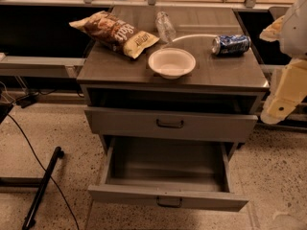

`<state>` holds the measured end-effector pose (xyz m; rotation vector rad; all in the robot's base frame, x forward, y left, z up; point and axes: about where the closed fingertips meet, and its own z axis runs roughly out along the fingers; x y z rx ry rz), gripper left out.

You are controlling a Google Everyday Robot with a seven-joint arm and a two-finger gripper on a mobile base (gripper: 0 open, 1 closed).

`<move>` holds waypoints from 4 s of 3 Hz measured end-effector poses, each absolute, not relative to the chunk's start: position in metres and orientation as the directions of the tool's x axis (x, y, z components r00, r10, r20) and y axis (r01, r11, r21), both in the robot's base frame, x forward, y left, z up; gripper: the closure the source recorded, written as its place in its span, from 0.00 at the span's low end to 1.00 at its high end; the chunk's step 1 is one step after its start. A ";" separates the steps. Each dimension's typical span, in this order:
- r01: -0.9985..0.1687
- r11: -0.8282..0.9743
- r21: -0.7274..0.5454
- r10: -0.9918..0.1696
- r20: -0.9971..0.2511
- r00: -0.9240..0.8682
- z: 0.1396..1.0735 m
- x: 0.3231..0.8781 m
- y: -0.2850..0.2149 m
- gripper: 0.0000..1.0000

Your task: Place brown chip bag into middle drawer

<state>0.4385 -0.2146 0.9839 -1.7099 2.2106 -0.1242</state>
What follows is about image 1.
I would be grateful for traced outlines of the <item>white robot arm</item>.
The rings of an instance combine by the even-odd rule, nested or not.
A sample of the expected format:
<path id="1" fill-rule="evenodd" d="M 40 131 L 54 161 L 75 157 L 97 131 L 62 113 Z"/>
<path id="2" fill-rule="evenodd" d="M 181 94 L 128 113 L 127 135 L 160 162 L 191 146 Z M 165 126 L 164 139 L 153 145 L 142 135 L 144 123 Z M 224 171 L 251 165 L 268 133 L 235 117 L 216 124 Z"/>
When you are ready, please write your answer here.
<path id="1" fill-rule="evenodd" d="M 270 95 L 260 119 L 265 124 L 283 121 L 307 97 L 307 0 L 297 0 L 286 13 L 260 34 L 260 38 L 278 40 L 280 51 L 291 57 L 282 69 L 272 73 Z"/>

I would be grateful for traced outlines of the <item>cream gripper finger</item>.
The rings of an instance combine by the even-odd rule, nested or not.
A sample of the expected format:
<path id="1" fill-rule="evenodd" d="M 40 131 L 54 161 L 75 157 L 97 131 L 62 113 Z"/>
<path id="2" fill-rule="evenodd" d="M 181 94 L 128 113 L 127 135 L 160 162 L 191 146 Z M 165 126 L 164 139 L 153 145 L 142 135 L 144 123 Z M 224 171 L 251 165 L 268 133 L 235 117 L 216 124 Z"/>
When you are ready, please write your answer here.
<path id="1" fill-rule="evenodd" d="M 284 15 L 274 20 L 267 28 L 265 28 L 259 38 L 268 42 L 279 41 L 283 26 Z"/>

